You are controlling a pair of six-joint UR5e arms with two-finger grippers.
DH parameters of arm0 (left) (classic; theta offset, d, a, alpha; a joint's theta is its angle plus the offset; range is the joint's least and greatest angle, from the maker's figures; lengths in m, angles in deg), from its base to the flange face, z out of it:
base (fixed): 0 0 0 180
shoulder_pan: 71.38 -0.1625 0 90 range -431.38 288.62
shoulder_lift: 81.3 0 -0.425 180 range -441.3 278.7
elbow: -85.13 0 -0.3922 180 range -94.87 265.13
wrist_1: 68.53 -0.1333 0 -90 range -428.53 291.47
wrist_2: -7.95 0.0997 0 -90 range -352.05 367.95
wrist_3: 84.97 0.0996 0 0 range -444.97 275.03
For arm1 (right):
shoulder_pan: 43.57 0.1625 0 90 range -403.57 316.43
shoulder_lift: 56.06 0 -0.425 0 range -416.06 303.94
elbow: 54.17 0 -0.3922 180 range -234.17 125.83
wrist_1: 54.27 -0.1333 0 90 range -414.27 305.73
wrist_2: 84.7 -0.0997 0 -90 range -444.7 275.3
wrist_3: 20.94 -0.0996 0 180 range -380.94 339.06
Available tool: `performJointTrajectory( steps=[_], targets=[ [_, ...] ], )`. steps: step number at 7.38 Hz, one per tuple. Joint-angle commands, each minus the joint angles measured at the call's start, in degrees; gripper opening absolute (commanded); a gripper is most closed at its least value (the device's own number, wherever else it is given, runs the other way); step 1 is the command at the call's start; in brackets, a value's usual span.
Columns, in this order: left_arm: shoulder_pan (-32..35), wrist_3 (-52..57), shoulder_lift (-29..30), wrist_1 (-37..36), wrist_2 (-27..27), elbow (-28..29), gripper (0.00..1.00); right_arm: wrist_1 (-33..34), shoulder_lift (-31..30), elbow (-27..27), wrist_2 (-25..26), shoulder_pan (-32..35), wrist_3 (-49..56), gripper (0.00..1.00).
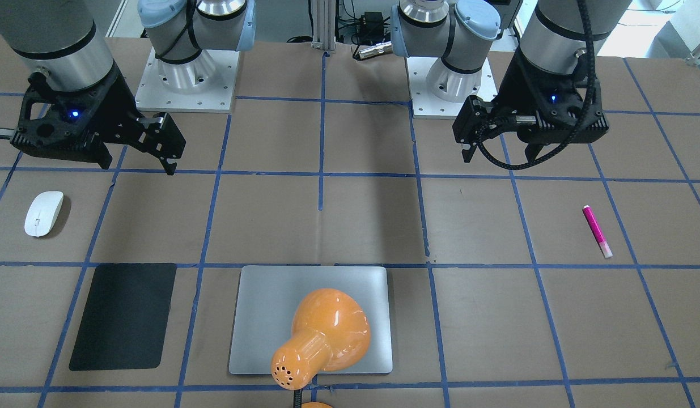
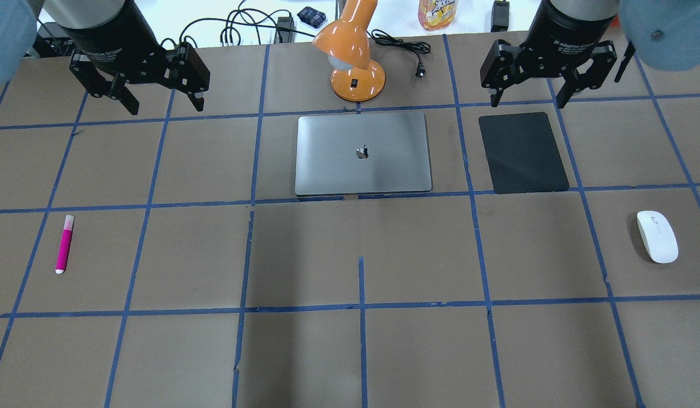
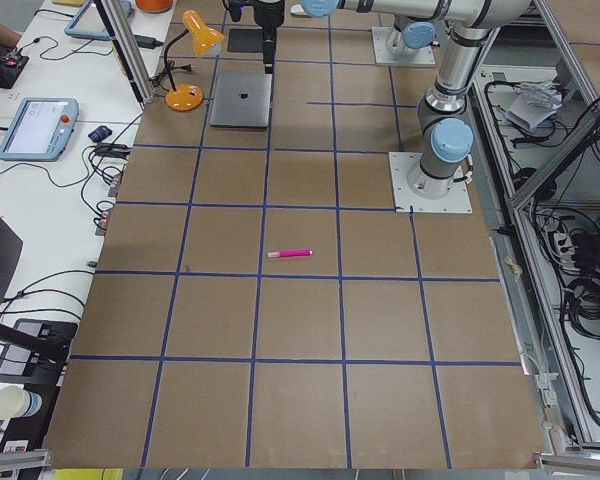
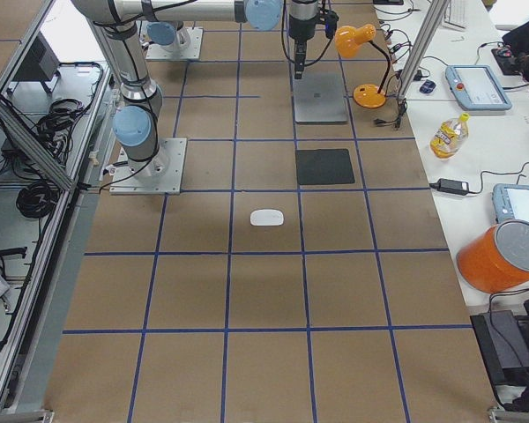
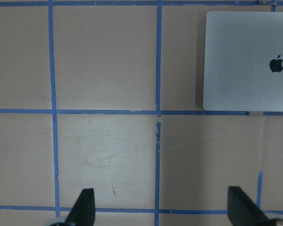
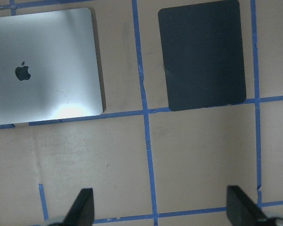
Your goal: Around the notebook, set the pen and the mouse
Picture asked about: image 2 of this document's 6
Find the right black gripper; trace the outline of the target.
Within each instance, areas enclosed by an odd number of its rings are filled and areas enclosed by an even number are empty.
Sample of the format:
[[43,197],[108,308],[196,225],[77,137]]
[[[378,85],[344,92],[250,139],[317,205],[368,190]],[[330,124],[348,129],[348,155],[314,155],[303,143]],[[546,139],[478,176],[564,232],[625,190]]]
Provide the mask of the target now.
[[[613,43],[598,42],[616,15],[616,1],[542,1],[521,47],[495,40],[480,67],[480,84],[489,91],[491,106],[496,108],[503,91],[521,83],[521,67],[560,71],[563,66],[565,82],[556,95],[559,109],[576,93],[600,88],[617,52]],[[572,64],[582,64],[583,57],[592,63],[579,73]]]

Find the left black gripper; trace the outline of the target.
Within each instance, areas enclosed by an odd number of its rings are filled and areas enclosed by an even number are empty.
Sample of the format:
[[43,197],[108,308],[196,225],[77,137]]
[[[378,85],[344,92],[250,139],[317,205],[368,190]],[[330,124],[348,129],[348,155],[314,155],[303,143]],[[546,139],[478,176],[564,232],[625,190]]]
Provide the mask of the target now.
[[204,111],[210,70],[192,44],[163,48],[134,1],[61,2],[61,28],[76,46],[70,71],[89,95],[138,114],[127,83],[169,83]]

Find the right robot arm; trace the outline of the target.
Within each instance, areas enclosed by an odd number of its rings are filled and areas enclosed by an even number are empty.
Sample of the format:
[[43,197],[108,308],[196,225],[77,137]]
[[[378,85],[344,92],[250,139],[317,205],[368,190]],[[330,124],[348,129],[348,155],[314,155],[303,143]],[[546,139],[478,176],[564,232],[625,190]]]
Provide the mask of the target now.
[[529,78],[563,78],[559,108],[600,88],[618,59],[614,42],[602,39],[614,19],[629,42],[615,81],[635,55],[658,70],[700,66],[700,1],[542,1],[525,41],[494,41],[480,67],[492,106]]

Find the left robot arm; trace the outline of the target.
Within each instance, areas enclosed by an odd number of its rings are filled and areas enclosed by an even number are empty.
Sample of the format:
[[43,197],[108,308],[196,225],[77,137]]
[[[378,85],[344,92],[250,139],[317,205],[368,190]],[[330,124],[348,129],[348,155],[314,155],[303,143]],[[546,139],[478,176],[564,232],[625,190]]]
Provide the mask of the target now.
[[36,38],[42,10],[75,44],[70,72],[95,98],[119,101],[130,114],[139,100],[129,84],[158,84],[205,106],[210,70],[186,41],[173,49],[160,45],[134,1],[0,1],[0,84],[15,75]]

